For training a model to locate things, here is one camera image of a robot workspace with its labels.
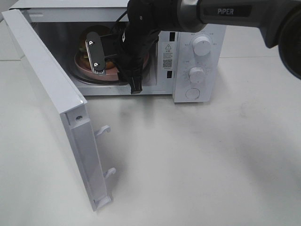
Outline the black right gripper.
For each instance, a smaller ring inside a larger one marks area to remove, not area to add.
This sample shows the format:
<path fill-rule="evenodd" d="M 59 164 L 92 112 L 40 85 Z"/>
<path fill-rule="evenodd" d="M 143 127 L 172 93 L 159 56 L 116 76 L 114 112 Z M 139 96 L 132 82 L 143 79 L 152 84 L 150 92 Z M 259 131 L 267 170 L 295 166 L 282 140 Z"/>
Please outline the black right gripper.
<path fill-rule="evenodd" d="M 143 90 L 143 63 L 152 45 L 158 40 L 160 29 L 128 23 L 119 33 L 101 37 L 104 58 L 111 60 L 119 70 L 119 78 L 127 81 L 131 94 Z"/>

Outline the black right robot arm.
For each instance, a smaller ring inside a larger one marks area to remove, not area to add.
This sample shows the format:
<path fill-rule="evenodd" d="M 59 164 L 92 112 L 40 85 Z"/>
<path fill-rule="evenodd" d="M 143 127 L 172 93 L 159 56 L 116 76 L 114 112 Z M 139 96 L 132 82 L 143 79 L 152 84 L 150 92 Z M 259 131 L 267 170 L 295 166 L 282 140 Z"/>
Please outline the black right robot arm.
<path fill-rule="evenodd" d="M 301 76 L 301 3 L 298 0 L 131 0 L 129 19 L 109 45 L 133 94 L 142 91 L 143 59 L 161 31 L 199 32 L 207 24 L 256 27 L 268 48 L 278 47 L 287 70 Z"/>

